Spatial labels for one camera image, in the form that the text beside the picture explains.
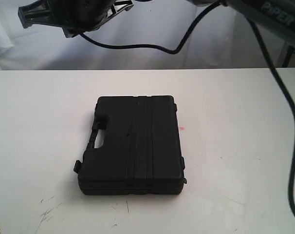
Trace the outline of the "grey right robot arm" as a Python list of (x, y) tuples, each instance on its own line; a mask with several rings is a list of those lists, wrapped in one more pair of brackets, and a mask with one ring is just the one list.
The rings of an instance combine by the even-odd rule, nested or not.
[(37, 0), (18, 8), (23, 28), (34, 24), (59, 27), (65, 37), (78, 35), (99, 47), (107, 49), (151, 48), (167, 54), (177, 54), (190, 37), (199, 21), (216, 7), (229, 6), (248, 20), (258, 23), (295, 45), (295, 0), (193, 0), (195, 6), (206, 8), (192, 22), (176, 49), (159, 45), (107, 45), (92, 40), (85, 32), (95, 31), (123, 11), (133, 7), (131, 0)]

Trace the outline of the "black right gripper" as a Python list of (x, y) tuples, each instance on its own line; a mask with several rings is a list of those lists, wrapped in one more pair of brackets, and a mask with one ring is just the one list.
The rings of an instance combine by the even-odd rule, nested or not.
[(59, 27), (66, 38), (98, 30), (123, 11), (131, 0), (37, 0), (18, 8), (24, 29), (32, 25)]

